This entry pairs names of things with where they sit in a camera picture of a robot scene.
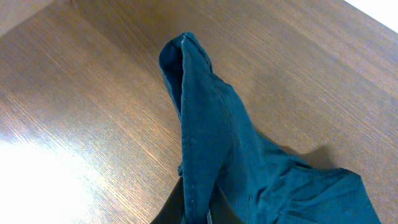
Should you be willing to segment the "navy blue shorts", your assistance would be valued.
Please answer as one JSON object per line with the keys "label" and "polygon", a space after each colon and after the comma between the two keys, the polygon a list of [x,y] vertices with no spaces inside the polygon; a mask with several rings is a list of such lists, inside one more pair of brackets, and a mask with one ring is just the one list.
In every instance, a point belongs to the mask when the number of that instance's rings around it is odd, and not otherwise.
{"label": "navy blue shorts", "polygon": [[181,125],[182,223],[214,223],[217,190],[231,210],[225,222],[379,222],[358,174],[316,169],[254,128],[191,32],[165,45],[159,65]]}

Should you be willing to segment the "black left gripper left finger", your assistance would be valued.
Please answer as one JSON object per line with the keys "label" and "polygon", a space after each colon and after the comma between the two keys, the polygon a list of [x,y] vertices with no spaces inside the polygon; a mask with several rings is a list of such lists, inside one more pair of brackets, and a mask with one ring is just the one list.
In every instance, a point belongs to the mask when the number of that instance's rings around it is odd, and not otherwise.
{"label": "black left gripper left finger", "polygon": [[150,224],[185,224],[183,178],[179,178],[168,199]]}

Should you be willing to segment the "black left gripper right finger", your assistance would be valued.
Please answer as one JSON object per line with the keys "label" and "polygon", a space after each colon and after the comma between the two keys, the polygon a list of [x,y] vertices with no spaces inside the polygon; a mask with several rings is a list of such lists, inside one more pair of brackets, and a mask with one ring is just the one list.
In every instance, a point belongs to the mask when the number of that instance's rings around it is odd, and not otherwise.
{"label": "black left gripper right finger", "polygon": [[207,224],[243,224],[232,209],[222,189],[215,184],[209,202]]}

